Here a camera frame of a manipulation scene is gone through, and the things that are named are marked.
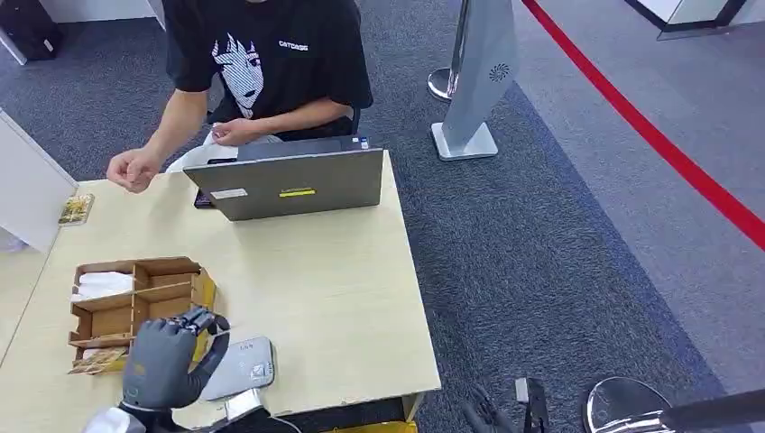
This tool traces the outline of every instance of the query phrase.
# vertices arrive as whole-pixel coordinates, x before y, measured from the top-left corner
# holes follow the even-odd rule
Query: silver round base
[[[669,402],[649,385],[626,377],[600,381],[587,396],[584,421],[587,433],[604,433],[620,419],[665,410]]]
[[[452,96],[449,95],[449,74],[450,68],[436,69],[428,77],[428,90],[430,94],[439,101],[451,102]]]

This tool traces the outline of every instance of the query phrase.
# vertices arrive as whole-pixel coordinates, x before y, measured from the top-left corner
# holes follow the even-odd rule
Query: black t-shirt
[[[367,108],[372,92],[354,0],[163,0],[168,73],[178,90],[201,92],[218,73],[226,95],[209,122],[257,119],[322,97]],[[346,117],[301,140],[348,134]]]

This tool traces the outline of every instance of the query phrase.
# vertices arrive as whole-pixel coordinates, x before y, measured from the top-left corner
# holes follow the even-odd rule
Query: man's right hand
[[[109,162],[106,178],[134,194],[149,188],[154,176],[160,172],[162,158],[146,148],[132,149],[116,155]]]

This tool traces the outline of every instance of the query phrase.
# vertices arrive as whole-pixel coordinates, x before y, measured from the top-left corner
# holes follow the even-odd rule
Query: gray robotic hand
[[[483,387],[471,390],[470,400],[462,404],[462,413],[474,433],[515,433],[510,419],[497,409]]]
[[[202,361],[189,372],[197,336],[230,329],[222,316],[195,307],[177,318],[143,323],[128,356],[121,407],[167,411],[189,406],[199,398],[228,348],[229,335],[216,337]]]

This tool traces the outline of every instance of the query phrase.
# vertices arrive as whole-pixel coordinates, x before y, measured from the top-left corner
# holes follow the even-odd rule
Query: laptop
[[[235,162],[183,170],[232,221],[380,204],[383,148],[366,137],[247,144]]]

